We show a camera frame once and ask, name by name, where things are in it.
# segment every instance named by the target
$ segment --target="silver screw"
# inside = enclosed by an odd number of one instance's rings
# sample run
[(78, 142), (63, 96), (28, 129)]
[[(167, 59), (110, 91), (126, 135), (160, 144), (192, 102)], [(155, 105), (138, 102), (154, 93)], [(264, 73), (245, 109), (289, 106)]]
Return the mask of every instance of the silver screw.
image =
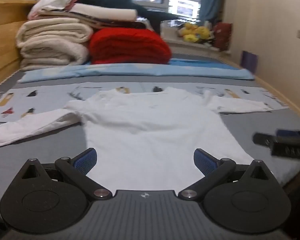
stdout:
[(100, 188), (95, 190), (93, 194), (97, 197), (106, 197), (110, 194), (110, 191), (105, 188)]
[(195, 197), (197, 193), (192, 189), (186, 189), (181, 192), (181, 195), (183, 195), (186, 198), (192, 198)]

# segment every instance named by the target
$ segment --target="dark green cloth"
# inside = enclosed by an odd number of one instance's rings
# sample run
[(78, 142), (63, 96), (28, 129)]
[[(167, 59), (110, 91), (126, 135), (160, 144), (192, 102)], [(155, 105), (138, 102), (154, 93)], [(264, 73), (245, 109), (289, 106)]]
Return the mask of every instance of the dark green cloth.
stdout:
[(96, 5), (106, 8), (134, 9), (138, 12), (139, 17), (149, 20), (152, 28), (157, 33), (160, 33), (160, 23), (162, 21), (176, 20), (179, 18), (177, 15), (171, 13), (149, 11), (143, 6), (135, 4), (129, 0), (78, 0), (77, 3)]

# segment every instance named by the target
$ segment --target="triangular cutout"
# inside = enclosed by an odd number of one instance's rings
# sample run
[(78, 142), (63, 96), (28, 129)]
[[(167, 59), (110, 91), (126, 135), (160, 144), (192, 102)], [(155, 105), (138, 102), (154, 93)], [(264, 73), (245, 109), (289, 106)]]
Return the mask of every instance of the triangular cutout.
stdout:
[(26, 170), (25, 174), (22, 176), (22, 179), (37, 178), (39, 176), (39, 172), (35, 165), (30, 165)]
[(255, 169), (251, 174), (251, 177), (254, 179), (263, 179), (263, 180), (269, 179), (266, 173), (264, 172), (264, 170), (262, 169), (262, 167), (260, 166), (255, 167)]

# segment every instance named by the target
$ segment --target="red blanket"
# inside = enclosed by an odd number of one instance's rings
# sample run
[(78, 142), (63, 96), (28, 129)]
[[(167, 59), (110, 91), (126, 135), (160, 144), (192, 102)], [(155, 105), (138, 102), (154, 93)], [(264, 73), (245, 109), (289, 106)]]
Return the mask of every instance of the red blanket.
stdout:
[(91, 37), (89, 52), (92, 64), (167, 64), (171, 58), (167, 43), (157, 33), (145, 29), (102, 29)]

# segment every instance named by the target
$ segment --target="gray bed sheet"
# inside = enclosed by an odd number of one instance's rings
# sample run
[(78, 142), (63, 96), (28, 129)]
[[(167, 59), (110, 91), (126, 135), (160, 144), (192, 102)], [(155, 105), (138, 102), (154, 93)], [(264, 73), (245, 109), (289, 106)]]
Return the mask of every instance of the gray bed sheet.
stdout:
[[(10, 89), (21, 76), (22, 73), (16, 73), (0, 86), (0, 91)], [(258, 86), (254, 81), (205, 77), (93, 76), (16, 84), (14, 88), (80, 82), (200, 82)], [(290, 109), (268, 113), (224, 115), (222, 120), (242, 148), (251, 157), (262, 159), (282, 185), (300, 171), (299, 160), (271, 157), (269, 149), (257, 146), (251, 140), (256, 131), (272, 134), (279, 128), (300, 129), (300, 118)], [(41, 163), (53, 163), (63, 156), (75, 157), (84, 150), (86, 150), (85, 137), (79, 123), (0, 147), (0, 199), (28, 158), (36, 157)]]

